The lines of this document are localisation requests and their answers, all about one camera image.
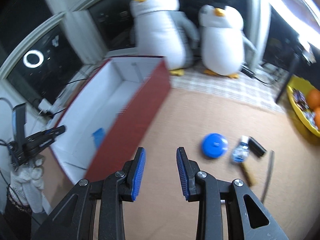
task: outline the penguin plush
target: penguin plush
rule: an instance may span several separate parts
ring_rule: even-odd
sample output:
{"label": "penguin plush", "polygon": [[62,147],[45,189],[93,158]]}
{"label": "penguin plush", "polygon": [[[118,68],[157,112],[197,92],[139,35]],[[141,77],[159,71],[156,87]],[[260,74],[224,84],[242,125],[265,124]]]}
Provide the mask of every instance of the penguin plush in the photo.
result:
{"label": "penguin plush", "polygon": [[138,55],[165,56],[167,68],[173,75],[183,75],[182,68],[193,63],[191,48],[197,48],[199,43],[196,26],[178,11],[179,7],[179,0],[132,0],[130,3]]}
{"label": "penguin plush", "polygon": [[230,6],[204,5],[199,11],[201,56],[205,73],[238,78],[244,63],[244,43],[253,52],[254,45],[243,33],[241,14]]}

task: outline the black table leg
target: black table leg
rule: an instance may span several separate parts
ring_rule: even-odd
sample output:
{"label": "black table leg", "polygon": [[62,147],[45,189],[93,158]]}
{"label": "black table leg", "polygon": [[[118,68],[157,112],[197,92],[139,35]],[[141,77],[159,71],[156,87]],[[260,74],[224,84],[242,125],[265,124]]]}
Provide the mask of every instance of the black table leg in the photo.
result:
{"label": "black table leg", "polygon": [[278,102],[279,102],[279,100],[280,100],[280,98],[281,98],[284,90],[285,90],[286,87],[287,87],[287,84],[289,83],[289,81],[290,81],[290,79],[291,79],[291,77],[292,77],[292,75],[293,75],[293,73],[294,73],[294,72],[296,71],[296,69],[298,68],[299,62],[300,62],[300,57],[299,57],[296,53],[294,53],[294,54],[293,54],[293,59],[292,59],[292,61],[291,61],[291,63],[290,63],[288,76],[287,76],[284,84],[282,85],[281,90],[280,90],[280,92],[278,93],[278,96],[277,96],[277,98],[276,98],[276,100],[275,100],[275,103],[276,103],[276,104],[278,104]]}

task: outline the candy wrapper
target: candy wrapper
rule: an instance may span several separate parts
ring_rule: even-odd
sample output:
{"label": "candy wrapper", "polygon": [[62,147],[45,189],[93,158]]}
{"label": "candy wrapper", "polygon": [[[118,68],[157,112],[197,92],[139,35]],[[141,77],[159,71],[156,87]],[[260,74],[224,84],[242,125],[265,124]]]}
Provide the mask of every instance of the candy wrapper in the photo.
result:
{"label": "candy wrapper", "polygon": [[307,111],[309,110],[309,106],[306,102],[306,99],[304,95],[296,89],[293,90],[293,101],[296,103],[296,105],[302,110],[302,111]]}
{"label": "candy wrapper", "polygon": [[315,117],[315,113],[311,112],[311,111],[303,111],[304,116],[308,119],[309,123],[318,130],[318,127],[315,123],[315,121],[313,120]]}

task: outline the penguin foot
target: penguin foot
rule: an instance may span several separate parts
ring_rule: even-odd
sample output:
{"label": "penguin foot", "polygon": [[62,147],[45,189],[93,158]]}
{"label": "penguin foot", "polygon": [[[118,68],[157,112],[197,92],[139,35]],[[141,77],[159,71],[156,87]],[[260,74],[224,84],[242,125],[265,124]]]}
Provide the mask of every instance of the penguin foot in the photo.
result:
{"label": "penguin foot", "polygon": [[203,73],[204,73],[204,74],[208,74],[208,75],[210,75],[210,76],[220,76],[219,74],[211,71],[210,69],[206,69]]}
{"label": "penguin foot", "polygon": [[227,75],[228,78],[239,78],[239,74],[238,73],[233,73],[233,74],[230,74],[230,75]]}
{"label": "penguin foot", "polygon": [[172,76],[183,76],[184,75],[183,68],[169,70],[169,72],[170,72],[170,75],[172,75]]}

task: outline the blue lid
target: blue lid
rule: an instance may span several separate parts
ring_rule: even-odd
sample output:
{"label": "blue lid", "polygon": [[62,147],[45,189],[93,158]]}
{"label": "blue lid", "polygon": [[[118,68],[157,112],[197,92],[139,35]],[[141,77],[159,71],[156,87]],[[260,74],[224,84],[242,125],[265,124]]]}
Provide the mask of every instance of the blue lid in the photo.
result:
{"label": "blue lid", "polygon": [[208,157],[219,158],[228,150],[228,141],[219,133],[211,133],[204,138],[201,148]]}

